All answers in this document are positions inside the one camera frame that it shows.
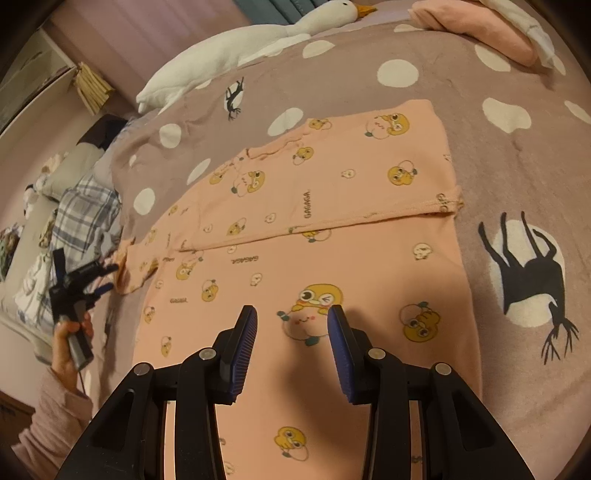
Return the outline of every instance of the black device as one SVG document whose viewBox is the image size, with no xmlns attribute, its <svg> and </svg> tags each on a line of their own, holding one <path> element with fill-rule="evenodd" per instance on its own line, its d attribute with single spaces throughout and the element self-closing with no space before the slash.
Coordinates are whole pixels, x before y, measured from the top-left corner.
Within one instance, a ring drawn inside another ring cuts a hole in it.
<svg viewBox="0 0 591 480">
<path fill-rule="evenodd" d="M 402 363 L 367 334 L 351 328 L 340 305 L 328 330 L 343 393 L 370 404 L 363 480 L 409 480 L 408 402 L 420 404 L 424 480 L 534 480 L 534 476 L 474 392 L 449 365 Z"/>
<path fill-rule="evenodd" d="M 115 264 L 104 267 L 99 261 L 92 261 L 67 273 L 63 248 L 54 250 L 53 264 L 56 269 L 57 283 L 50 287 L 49 298 L 55 323 L 59 322 L 62 316 L 66 316 L 73 322 L 84 321 L 84 313 L 95 306 L 101 295 L 113 288 L 112 283 L 107 283 L 92 293 L 85 293 L 88 285 L 119 268 Z M 94 355 L 91 342 L 82 328 L 68 337 L 68 344 L 78 371 L 92 362 Z"/>
<path fill-rule="evenodd" d="M 176 400 L 176 479 L 224 480 L 215 404 L 232 405 L 242 392 L 256 329 L 256 310 L 244 306 L 234 328 L 220 332 L 211 348 L 182 364 L 134 366 L 90 422 L 56 480 L 163 480 L 170 400 Z"/>
</svg>

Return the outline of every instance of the bedsheet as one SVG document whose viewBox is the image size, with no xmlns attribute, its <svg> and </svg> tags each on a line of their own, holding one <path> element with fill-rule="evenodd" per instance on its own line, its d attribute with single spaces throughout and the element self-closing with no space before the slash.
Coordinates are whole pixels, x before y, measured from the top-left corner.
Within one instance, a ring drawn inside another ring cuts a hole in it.
<svg viewBox="0 0 591 480">
<path fill-rule="evenodd" d="M 124 237 L 143 238 L 193 182 L 306 118 L 428 99 L 464 191 L 456 228 L 483 400 L 536 478 L 554 479 L 591 421 L 591 88 L 540 22 L 560 59 L 554 70 L 520 67 L 459 35 L 387 24 L 286 48 L 200 86 L 115 154 Z M 185 137 L 193 148 L 177 154 Z M 165 148 L 148 161 L 157 145 Z M 126 322 L 141 314 L 146 290 L 128 296 Z"/>
</svg>

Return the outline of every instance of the cable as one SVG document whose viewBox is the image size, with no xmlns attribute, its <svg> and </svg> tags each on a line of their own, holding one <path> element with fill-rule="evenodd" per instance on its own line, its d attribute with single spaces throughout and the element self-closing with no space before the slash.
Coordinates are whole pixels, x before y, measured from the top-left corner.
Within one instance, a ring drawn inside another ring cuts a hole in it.
<svg viewBox="0 0 591 480">
<path fill-rule="evenodd" d="M 84 381 L 82 380 L 82 372 L 78 372 L 78 376 L 80 377 L 80 383 L 81 383 L 81 385 L 82 385 L 82 393 L 83 393 L 85 396 L 88 396 L 88 395 L 86 395 L 86 389 L 84 388 Z"/>
</svg>

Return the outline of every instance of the wooden furniture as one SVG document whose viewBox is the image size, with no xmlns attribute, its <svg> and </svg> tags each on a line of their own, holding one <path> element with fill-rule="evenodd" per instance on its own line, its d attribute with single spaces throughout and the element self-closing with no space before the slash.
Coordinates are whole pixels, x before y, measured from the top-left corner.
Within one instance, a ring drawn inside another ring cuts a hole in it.
<svg viewBox="0 0 591 480">
<path fill-rule="evenodd" d="M 0 391 L 0 435 L 8 445 L 18 443 L 18 434 L 31 424 L 35 409 Z"/>
</svg>

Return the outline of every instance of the person's hand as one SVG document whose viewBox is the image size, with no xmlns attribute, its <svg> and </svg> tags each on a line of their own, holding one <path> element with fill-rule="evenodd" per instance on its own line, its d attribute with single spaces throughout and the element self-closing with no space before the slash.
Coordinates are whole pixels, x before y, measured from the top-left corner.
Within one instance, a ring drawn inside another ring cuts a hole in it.
<svg viewBox="0 0 591 480">
<path fill-rule="evenodd" d="M 51 369 L 55 373 L 59 381 L 69 391 L 76 393 L 78 385 L 78 371 L 72 361 L 70 355 L 70 346 L 68 345 L 68 336 L 71 333 L 76 333 L 80 327 L 86 334 L 92 338 L 94 330 L 90 322 L 90 314 L 84 314 L 84 322 L 60 322 L 53 330 L 53 358 L 51 360 Z"/>
</svg>

